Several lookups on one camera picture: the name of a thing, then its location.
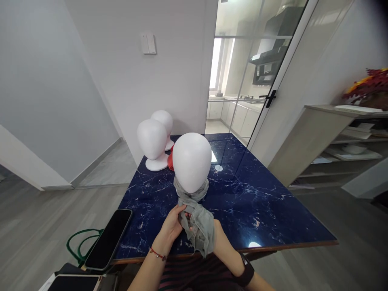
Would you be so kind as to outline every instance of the table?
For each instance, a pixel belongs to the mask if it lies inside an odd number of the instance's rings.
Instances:
[[[209,190],[200,203],[221,222],[232,246],[245,253],[338,244],[268,169],[231,133],[205,135],[213,152]],[[171,136],[176,141],[179,136]],[[177,204],[168,168],[151,172],[143,157],[119,208],[133,217],[115,255],[114,264],[143,261],[168,212]],[[193,246],[184,231],[172,256],[189,256]]]

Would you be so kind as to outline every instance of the black wristband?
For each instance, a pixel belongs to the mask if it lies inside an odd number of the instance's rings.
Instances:
[[[234,281],[240,285],[241,287],[245,287],[249,284],[249,282],[252,280],[253,278],[253,275],[255,273],[255,270],[253,269],[251,263],[248,261],[248,259],[243,255],[243,254],[240,254],[241,255],[241,258],[242,258],[242,262],[244,263],[244,266],[245,266],[245,269],[244,269],[244,272],[242,273],[242,275],[240,277],[235,277],[233,276],[234,278]]]

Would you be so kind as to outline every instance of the phone screen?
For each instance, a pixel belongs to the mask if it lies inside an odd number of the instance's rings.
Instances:
[[[118,209],[115,211],[86,259],[85,266],[87,268],[104,270],[109,266],[131,216],[131,210]]]
[[[93,291],[98,276],[57,276],[48,291]]]

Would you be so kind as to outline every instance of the door handle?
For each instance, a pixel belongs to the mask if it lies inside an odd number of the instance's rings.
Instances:
[[[266,108],[269,108],[269,107],[271,106],[272,100],[276,98],[275,94],[276,94],[276,90],[273,90],[273,91],[271,92],[271,96],[268,95],[268,96],[266,97],[266,99],[268,100],[267,105],[266,105]]]

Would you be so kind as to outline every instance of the white mannequin head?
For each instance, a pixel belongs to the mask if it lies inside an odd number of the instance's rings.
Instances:
[[[147,119],[137,127],[137,139],[141,150],[148,158],[145,166],[150,171],[167,168],[168,155],[164,153],[167,142],[165,127],[157,120]]]
[[[196,192],[206,181],[211,165],[211,147],[198,133],[178,138],[173,152],[174,171],[187,193]]]
[[[173,118],[172,118],[172,116],[167,111],[158,110],[158,111],[155,111],[151,115],[151,119],[159,121],[166,128],[166,132],[167,132],[167,145],[166,145],[165,150],[170,150],[172,148],[172,146],[174,145],[174,142],[170,139],[170,134],[171,134],[171,131],[173,129]]]

